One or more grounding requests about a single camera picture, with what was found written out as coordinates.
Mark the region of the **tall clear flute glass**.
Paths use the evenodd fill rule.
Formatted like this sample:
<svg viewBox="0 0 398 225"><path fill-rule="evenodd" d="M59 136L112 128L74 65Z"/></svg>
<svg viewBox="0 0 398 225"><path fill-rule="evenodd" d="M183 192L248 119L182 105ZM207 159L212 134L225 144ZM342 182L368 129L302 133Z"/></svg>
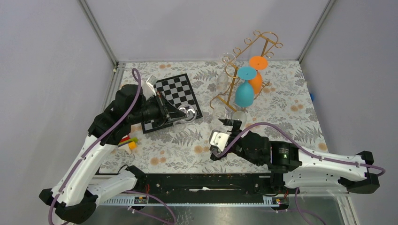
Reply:
<svg viewBox="0 0 398 225"><path fill-rule="evenodd" d="M185 114L185 117L173 123L172 130L175 133L181 133L182 131L184 131L187 125L193 122L197 117L197 111L193 107L193 105L180 105L178 109Z"/></svg>

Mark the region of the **teal wine glass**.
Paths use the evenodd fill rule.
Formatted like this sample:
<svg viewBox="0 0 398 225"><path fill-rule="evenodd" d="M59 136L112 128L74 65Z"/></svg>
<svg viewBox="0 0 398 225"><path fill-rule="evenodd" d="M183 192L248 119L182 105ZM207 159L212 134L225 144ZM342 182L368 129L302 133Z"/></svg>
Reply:
<svg viewBox="0 0 398 225"><path fill-rule="evenodd" d="M257 71L250 66L241 67L237 71L237 76L244 82L237 87L235 104L240 107L249 107L254 102L254 89L248 81L257 76Z"/></svg>

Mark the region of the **orange wine glass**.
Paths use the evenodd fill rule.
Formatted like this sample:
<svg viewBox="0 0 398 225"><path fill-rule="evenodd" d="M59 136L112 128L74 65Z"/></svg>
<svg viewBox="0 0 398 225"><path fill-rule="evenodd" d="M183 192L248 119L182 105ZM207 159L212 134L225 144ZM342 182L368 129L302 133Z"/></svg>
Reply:
<svg viewBox="0 0 398 225"><path fill-rule="evenodd" d="M262 88L262 76L259 71L264 70L268 67L268 61L262 56L254 56L249 60L249 66L256 70L256 76L249 80L248 83L253 88L254 94L257 95L260 93Z"/></svg>

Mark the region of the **clear champagne flute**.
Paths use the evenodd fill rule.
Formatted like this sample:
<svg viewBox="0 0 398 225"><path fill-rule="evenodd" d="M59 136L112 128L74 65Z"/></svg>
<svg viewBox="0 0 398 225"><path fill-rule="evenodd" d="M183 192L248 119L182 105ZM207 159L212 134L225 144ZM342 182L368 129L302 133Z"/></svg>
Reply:
<svg viewBox="0 0 398 225"><path fill-rule="evenodd" d="M222 92L226 91L229 86L229 76L226 73L226 67L230 64L233 64L236 60L236 57L234 54L226 52L226 53L222 53L219 56L219 60L222 64L222 71L217 76L216 87L217 87L217 91L219 93L222 93Z"/></svg>

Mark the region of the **round clear wine glass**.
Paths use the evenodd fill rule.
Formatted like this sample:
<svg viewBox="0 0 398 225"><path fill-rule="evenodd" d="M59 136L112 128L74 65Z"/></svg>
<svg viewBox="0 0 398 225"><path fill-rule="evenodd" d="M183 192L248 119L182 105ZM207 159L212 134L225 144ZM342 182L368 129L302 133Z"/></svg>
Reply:
<svg viewBox="0 0 398 225"><path fill-rule="evenodd" d="M241 121L241 126L240 129L243 130L245 128L246 122L247 122L247 115L243 111L236 111L232 114L231 117L232 120L238 120Z"/></svg>

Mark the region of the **short clear glass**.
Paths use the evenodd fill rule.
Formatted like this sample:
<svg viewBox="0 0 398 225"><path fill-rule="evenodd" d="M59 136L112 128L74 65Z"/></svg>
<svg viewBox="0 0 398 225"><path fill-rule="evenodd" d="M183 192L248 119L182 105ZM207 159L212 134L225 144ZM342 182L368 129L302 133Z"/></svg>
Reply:
<svg viewBox="0 0 398 225"><path fill-rule="evenodd" d="M213 110L212 117L213 117L213 123L214 124L216 124L216 125L221 124L222 125L222 122L220 122L219 119L227 118L227 110L226 110L226 108L224 106L219 106L219 107L215 108Z"/></svg>

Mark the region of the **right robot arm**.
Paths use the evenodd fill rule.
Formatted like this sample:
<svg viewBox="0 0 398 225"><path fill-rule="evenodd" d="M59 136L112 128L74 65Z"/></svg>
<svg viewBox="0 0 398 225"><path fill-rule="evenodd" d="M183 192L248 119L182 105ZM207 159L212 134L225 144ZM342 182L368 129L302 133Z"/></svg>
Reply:
<svg viewBox="0 0 398 225"><path fill-rule="evenodd" d="M239 120L221 119L221 123L229 126L230 131L213 130L209 137L211 159L213 161L233 153L256 166L266 166L271 173L267 184L275 193L285 189L301 187L338 187L345 188L349 193L372 194L379 187L379 175L370 169L385 170L374 165L374 157L370 151L362 151L356 155L338 155L316 152L296 143L279 127L265 122L282 134L287 142L271 141L251 131L261 126L255 123L241 130Z"/></svg>

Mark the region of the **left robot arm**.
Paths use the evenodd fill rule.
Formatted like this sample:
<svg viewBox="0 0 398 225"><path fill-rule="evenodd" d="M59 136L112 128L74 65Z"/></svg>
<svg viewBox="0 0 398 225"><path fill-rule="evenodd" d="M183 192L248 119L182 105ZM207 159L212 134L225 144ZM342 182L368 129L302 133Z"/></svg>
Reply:
<svg viewBox="0 0 398 225"><path fill-rule="evenodd" d="M104 112L95 117L78 156L61 181L40 192L39 198L50 207L49 224L53 224L53 215L63 224L80 224L101 203L117 194L146 191L145 174L135 166L128 166L99 184L90 185L90 181L106 157L130 133L132 125L151 120L165 125L186 117L160 92L146 98L140 85L123 86Z"/></svg>

